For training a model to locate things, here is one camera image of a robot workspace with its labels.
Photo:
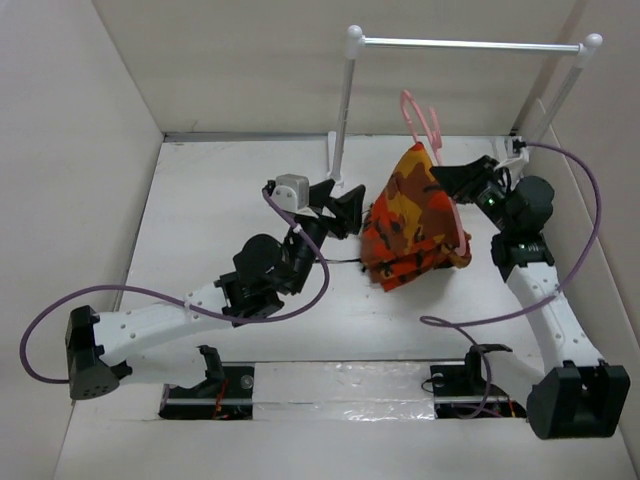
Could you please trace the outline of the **pink plastic clothes hanger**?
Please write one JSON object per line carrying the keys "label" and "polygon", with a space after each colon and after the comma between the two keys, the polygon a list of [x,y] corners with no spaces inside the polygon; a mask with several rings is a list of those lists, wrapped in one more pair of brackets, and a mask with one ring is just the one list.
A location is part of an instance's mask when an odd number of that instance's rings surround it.
{"label": "pink plastic clothes hanger", "polygon": [[[442,142],[439,119],[435,109],[432,107],[428,108],[428,113],[430,115],[430,121],[428,121],[425,118],[424,113],[422,112],[421,108],[419,107],[419,105],[417,104],[417,102],[415,101],[413,95],[409,90],[403,90],[400,94],[400,109],[401,109],[401,113],[404,118],[404,121],[406,123],[406,126],[414,142],[418,143],[420,135],[418,134],[418,130],[414,126],[412,116],[409,113],[409,109],[413,110],[414,115],[416,116],[420,126],[422,127],[422,130],[424,131],[424,136],[427,139],[427,142],[430,147],[430,151],[434,154],[436,165],[443,166],[443,161],[442,161],[441,152],[440,152],[440,150],[443,147],[443,142]],[[465,231],[462,226],[462,222],[461,222],[461,218],[460,218],[457,206],[451,198],[449,198],[449,204],[455,220],[456,231],[458,233],[459,245],[455,249],[455,253],[458,256],[462,257],[468,253],[469,247],[467,246],[467,239],[465,236]]]}

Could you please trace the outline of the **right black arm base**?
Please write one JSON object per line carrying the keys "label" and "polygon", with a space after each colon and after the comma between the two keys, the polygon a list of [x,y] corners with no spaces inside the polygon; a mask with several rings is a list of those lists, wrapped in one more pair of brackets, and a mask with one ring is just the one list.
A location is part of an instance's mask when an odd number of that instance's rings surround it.
{"label": "right black arm base", "polygon": [[[442,361],[429,367],[429,376],[422,381],[421,389],[432,395],[437,419],[463,419],[479,408],[486,388],[481,353],[493,351],[510,352],[510,349],[501,344],[471,346],[463,360]],[[525,409],[499,387],[492,385],[489,393],[477,418],[527,417]]]}

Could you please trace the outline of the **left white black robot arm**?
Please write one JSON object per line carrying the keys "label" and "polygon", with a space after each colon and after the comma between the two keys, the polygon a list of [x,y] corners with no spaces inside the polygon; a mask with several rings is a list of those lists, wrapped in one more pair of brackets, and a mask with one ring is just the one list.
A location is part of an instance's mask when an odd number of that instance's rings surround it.
{"label": "left white black robot arm", "polygon": [[218,350],[196,345],[178,355],[167,352],[167,345],[207,331],[288,320],[314,307],[327,292],[327,282],[289,313],[282,299],[302,291],[315,264],[328,264],[320,252],[326,238],[356,235],[363,221],[365,186],[334,198],[334,185],[332,180],[312,185],[292,174],[268,181],[262,195],[288,224],[284,239],[252,236],[233,257],[231,272],[181,298],[140,289],[155,303],[119,312],[74,309],[65,335],[71,399],[92,400],[133,383],[216,394],[225,378]]}

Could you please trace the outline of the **orange camouflage trousers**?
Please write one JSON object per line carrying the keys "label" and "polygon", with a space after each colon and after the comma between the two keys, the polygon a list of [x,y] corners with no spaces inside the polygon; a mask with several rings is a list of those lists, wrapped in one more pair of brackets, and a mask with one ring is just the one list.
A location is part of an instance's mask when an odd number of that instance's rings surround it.
{"label": "orange camouflage trousers", "polygon": [[472,260],[470,234],[465,253],[457,253],[454,210],[431,167],[423,143],[410,147],[363,221],[360,260],[371,282],[386,292],[430,270],[465,268]]}

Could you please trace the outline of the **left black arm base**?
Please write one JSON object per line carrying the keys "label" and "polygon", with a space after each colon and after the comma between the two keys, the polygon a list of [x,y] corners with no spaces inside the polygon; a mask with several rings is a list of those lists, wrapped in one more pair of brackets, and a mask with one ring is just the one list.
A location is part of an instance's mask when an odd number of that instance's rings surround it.
{"label": "left black arm base", "polygon": [[223,363],[218,351],[198,347],[204,380],[191,388],[165,385],[158,415],[163,420],[245,421],[253,419],[254,363]]}

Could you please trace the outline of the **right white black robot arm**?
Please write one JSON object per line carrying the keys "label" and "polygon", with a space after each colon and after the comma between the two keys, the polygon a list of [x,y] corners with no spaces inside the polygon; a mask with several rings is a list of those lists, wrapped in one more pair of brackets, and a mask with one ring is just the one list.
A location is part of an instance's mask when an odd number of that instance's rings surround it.
{"label": "right white black robot arm", "polygon": [[563,293],[542,234],[553,213],[552,186],[538,176],[513,182],[489,156],[431,173],[452,200],[476,205],[498,228],[492,261],[522,305],[543,361],[536,370],[506,346],[472,347],[480,359],[462,369],[465,387],[476,394],[494,386],[504,391],[525,409],[540,439],[612,436],[631,382],[624,367],[607,363],[592,344]]}

